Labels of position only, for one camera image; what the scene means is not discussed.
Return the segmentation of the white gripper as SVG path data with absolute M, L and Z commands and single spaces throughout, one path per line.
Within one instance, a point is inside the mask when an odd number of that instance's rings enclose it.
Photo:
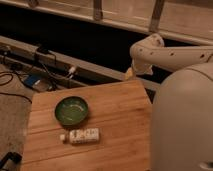
M 141 75 L 152 75 L 152 65 L 148 63 L 144 63 L 140 60 L 133 60 L 131 66 L 127 69 L 127 71 L 124 74 L 124 78 L 126 80 L 133 79 L 137 76 Z

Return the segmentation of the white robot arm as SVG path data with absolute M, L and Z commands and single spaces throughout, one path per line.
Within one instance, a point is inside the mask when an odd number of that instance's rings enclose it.
M 213 171 L 213 46 L 166 46 L 151 34 L 130 47 L 127 75 L 171 73 L 156 91 L 150 121 L 151 171 Z

